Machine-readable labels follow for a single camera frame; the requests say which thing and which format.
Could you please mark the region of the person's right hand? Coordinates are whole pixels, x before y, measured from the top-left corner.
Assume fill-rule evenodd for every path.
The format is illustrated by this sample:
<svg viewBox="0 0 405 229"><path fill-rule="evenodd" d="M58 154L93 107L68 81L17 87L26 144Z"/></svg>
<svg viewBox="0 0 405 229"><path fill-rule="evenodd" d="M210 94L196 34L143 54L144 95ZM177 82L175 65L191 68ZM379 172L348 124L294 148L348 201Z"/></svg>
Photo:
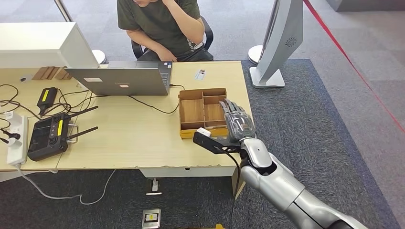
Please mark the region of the person's right hand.
<svg viewBox="0 0 405 229"><path fill-rule="evenodd" d="M177 62L177 58L168 50L156 51L156 54L163 62Z"/></svg>

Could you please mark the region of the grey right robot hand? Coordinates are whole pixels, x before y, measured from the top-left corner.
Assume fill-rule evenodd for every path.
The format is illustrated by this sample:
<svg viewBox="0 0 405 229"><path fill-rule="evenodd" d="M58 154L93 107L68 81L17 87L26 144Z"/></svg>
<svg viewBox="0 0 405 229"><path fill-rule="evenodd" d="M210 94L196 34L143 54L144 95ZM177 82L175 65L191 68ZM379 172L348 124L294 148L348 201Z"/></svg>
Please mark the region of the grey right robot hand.
<svg viewBox="0 0 405 229"><path fill-rule="evenodd" d="M245 138L256 138L256 128L252 117L229 99L223 99L219 102L228 129L228 140L231 143L239 143Z"/></svg>

